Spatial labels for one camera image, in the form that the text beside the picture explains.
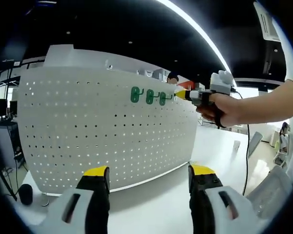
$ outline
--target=ceiling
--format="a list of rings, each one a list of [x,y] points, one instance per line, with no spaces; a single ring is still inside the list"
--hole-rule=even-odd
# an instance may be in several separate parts
[[[26,35],[24,59],[45,56],[51,44],[139,59],[208,85],[224,67],[205,40],[156,0],[63,0],[40,3],[18,30]],[[263,40],[252,1],[171,0],[209,35],[234,77],[284,81],[280,43]],[[265,62],[271,63],[264,71]]]

